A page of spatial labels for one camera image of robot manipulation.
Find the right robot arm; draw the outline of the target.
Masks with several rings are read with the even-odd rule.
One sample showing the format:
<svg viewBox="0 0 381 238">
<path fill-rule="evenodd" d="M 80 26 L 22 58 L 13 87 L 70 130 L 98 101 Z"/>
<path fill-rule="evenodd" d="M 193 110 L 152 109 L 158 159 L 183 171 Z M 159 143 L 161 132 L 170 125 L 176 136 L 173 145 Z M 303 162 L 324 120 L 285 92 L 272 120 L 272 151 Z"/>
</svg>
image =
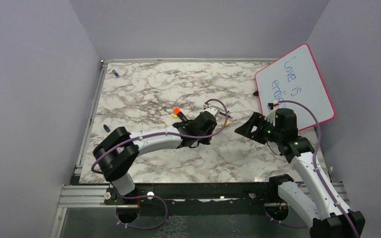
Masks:
<svg viewBox="0 0 381 238">
<path fill-rule="evenodd" d="M 267 198 L 273 202 L 282 199 L 289 203 L 308 226 L 312 238 L 360 237 L 365 225 L 364 216 L 350 208 L 323 174 L 316 158 L 317 150 L 307 138 L 298 135 L 295 112 L 277 109 L 270 115 L 274 116 L 274 121 L 253 113 L 235 133 L 261 144 L 275 143 L 281 155 L 300 175 L 309 195 L 284 175 L 269 179 Z"/>
</svg>

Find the yellow marker pen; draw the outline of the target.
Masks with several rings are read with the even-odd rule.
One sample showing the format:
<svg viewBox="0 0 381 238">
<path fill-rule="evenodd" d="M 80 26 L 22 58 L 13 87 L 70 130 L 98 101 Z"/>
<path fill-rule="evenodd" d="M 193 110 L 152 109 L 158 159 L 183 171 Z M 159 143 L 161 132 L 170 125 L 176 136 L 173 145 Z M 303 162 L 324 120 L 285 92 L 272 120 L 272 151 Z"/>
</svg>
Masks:
<svg viewBox="0 0 381 238">
<path fill-rule="evenodd" d="M 232 124 L 232 122 L 228 120 L 227 122 L 224 121 L 221 125 L 222 126 L 230 126 L 231 124 Z"/>
</svg>

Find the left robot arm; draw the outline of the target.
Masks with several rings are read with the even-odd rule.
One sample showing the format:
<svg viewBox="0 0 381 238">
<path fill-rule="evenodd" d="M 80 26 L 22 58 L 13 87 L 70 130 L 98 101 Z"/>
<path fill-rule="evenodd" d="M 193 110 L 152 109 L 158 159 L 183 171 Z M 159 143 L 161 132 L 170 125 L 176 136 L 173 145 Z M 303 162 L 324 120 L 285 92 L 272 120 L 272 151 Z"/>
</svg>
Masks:
<svg viewBox="0 0 381 238">
<path fill-rule="evenodd" d="M 93 150 L 96 164 L 105 180 L 117 189 L 118 199 L 131 203 L 136 190 L 128 171 L 135 159 L 163 149 L 209 145 L 217 115 L 216 109 L 205 109 L 195 119 L 176 122 L 166 129 L 152 132 L 132 133 L 123 126 L 118 127 Z"/>
</svg>

